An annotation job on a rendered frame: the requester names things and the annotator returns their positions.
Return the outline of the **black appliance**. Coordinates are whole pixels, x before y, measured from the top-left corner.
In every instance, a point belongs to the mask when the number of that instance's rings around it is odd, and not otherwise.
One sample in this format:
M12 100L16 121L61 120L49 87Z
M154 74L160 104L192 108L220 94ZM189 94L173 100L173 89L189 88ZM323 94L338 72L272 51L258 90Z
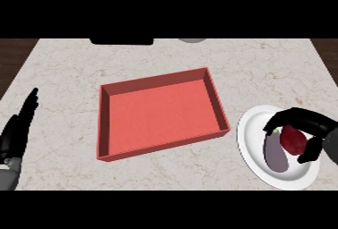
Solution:
M152 38L90 38L96 45L131 45L131 46L151 46L154 45Z

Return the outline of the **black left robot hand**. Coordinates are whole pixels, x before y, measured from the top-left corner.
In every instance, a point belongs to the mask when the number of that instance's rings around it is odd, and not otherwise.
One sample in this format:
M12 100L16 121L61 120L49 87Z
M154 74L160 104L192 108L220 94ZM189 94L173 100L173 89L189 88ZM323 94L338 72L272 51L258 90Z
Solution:
M34 88L22 104L18 114L13 114L0 133L0 165L9 163L12 157L22 158L28 143L31 121L38 106L38 89Z

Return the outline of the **white plate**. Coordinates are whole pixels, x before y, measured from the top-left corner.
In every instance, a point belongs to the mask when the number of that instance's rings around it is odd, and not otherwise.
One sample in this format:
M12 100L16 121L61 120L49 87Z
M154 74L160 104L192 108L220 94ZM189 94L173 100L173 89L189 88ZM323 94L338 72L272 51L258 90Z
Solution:
M295 191L303 190L315 182L319 175L319 161L300 164L297 156L292 156L285 150L288 170L284 173L270 170L263 154L266 139L263 128L270 117L281 110L276 106L261 105L253 107L244 113L236 128L236 141L244 161L258 178L270 186L282 190Z

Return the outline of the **purple eggplant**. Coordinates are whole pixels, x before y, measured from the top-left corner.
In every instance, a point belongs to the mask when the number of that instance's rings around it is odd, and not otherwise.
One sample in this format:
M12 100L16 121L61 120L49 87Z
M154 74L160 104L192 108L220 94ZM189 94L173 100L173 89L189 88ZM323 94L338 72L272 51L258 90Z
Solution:
M278 129L273 130L270 135L266 135L263 154L269 169L276 173L284 173L289 168L289 164L282 149L281 132Z

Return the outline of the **grey round object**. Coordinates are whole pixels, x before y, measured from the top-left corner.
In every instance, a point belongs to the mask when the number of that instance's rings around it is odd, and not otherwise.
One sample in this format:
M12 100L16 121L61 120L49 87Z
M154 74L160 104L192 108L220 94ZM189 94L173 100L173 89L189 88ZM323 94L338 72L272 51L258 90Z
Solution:
M185 43L199 43L205 40L205 38L179 38L179 40Z

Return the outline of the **dark red pear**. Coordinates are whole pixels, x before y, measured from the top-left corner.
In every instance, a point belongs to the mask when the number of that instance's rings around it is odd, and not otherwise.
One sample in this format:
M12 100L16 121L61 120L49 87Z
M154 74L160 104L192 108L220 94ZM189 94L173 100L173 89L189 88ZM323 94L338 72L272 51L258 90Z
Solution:
M301 155L307 146L307 137L292 125L282 127L281 144L292 156Z

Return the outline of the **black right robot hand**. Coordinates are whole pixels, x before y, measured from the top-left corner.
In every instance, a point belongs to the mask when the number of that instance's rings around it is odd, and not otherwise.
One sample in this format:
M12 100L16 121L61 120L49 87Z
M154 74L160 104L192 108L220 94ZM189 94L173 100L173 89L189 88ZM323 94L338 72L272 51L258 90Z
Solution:
M292 125L297 130L313 136L307 141L304 154L298 156L298 163L304 164L306 162L316 161L320 151L325 151L322 142L331 131L338 130L338 122L317 112L292 107L272 116L263 131L270 135L273 130L285 125Z

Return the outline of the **red open box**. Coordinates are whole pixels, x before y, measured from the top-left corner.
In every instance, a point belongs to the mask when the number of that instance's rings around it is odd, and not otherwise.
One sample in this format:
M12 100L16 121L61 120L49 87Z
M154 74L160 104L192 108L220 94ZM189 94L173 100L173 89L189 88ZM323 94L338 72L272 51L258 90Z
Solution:
M219 138L229 131L207 67L99 89L96 158L102 161Z

